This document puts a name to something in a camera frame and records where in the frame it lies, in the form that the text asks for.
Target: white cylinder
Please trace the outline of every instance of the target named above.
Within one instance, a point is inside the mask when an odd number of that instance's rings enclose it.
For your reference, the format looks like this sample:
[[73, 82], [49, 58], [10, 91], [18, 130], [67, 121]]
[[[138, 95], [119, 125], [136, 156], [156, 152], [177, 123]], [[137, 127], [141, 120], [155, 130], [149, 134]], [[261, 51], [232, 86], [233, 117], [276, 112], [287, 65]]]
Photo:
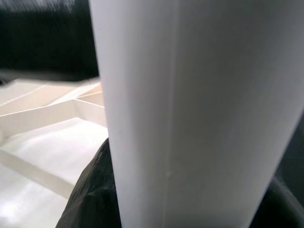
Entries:
[[91, 13], [123, 228], [247, 228], [304, 107], [304, 1]]

